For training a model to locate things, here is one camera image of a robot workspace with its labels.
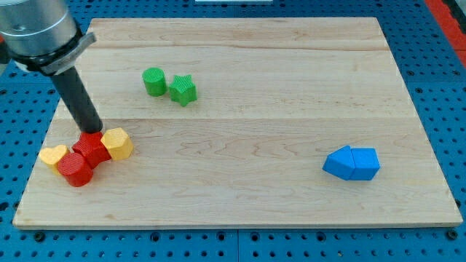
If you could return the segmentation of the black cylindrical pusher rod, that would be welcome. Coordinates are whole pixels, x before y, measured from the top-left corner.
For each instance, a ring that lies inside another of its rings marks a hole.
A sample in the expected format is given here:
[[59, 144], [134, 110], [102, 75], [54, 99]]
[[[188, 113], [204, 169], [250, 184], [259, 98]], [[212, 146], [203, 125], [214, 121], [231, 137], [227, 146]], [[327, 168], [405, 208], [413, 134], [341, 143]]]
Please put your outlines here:
[[51, 81], [81, 132], [100, 132], [103, 123], [75, 67], [51, 76]]

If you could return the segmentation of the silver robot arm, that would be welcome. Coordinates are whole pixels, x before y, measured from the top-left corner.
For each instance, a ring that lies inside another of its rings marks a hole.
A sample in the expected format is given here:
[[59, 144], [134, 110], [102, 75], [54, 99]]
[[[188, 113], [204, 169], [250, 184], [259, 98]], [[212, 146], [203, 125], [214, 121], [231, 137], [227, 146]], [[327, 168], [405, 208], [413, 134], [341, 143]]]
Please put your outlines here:
[[77, 58], [96, 42], [83, 33], [61, 0], [1, 0], [1, 36], [9, 56], [26, 72], [51, 79], [82, 132], [103, 129], [75, 68]]

